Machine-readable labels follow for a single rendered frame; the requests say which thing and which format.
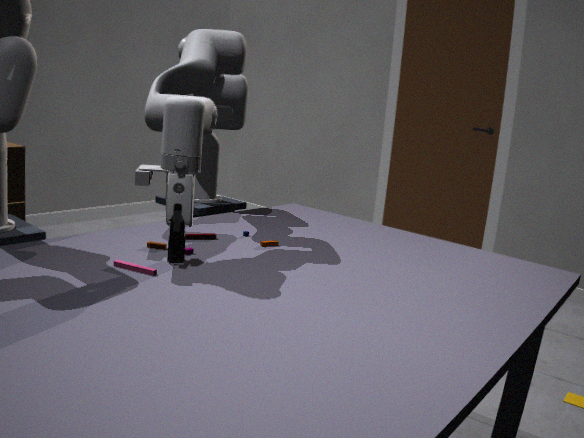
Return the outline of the orange rod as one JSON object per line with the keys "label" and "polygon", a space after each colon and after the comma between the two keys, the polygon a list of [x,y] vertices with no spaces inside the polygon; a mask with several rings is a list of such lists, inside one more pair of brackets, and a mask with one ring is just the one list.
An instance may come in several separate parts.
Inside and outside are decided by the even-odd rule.
{"label": "orange rod", "polygon": [[156,248],[156,249],[166,249],[167,248],[167,244],[164,243],[156,243],[156,242],[147,242],[147,247],[148,248]]}
{"label": "orange rod", "polygon": [[275,240],[275,241],[261,241],[260,246],[262,246],[262,247],[278,246],[278,243],[279,242],[277,240]]}

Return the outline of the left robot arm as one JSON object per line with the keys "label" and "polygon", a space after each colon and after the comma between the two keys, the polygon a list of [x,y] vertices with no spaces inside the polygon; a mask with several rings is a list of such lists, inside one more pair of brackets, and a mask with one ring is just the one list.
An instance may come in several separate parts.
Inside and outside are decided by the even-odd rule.
{"label": "left robot arm", "polygon": [[149,186],[154,171],[201,169],[194,203],[218,203],[220,142],[212,130],[245,124],[247,43],[235,31],[198,29],[180,42],[178,53],[179,64],[155,79],[145,106],[147,126],[162,132],[161,166],[140,165],[135,185]]}

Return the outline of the pink rod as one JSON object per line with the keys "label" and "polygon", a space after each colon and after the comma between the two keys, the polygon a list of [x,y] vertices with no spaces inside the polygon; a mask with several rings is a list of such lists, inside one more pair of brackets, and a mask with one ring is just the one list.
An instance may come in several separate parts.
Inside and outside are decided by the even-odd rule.
{"label": "pink rod", "polygon": [[157,275],[157,269],[153,269],[153,268],[149,268],[149,267],[145,267],[145,266],[141,266],[141,265],[137,265],[137,264],[133,264],[133,263],[128,263],[128,262],[124,262],[124,261],[120,261],[120,260],[115,260],[114,266],[119,267],[119,268],[123,268],[123,269],[127,269],[127,270],[131,270],[131,271],[135,271],[135,272],[139,272],[139,273],[143,273],[143,274],[147,274],[147,275],[151,275],[151,276]]}

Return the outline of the red rod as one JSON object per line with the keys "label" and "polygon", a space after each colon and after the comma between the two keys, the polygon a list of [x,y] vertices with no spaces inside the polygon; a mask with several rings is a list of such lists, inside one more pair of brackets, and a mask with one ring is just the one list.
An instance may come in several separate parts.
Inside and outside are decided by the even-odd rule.
{"label": "red rod", "polygon": [[186,239],[216,239],[216,234],[185,234]]}

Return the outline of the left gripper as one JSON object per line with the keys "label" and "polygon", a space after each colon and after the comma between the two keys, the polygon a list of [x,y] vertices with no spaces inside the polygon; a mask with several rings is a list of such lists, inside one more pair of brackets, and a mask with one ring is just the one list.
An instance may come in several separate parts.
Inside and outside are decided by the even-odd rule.
{"label": "left gripper", "polygon": [[166,172],[166,224],[170,226],[169,261],[184,261],[185,259],[185,225],[191,227],[193,224],[195,174],[200,172],[201,169],[189,172],[172,170]]}

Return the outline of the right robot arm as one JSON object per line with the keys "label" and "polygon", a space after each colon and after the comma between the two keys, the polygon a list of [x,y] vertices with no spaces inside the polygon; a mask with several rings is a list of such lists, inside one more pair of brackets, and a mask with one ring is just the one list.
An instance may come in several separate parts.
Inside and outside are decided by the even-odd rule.
{"label": "right robot arm", "polygon": [[23,117],[37,69],[26,40],[31,18],[30,0],[0,0],[0,233],[15,228],[8,219],[6,132]]}

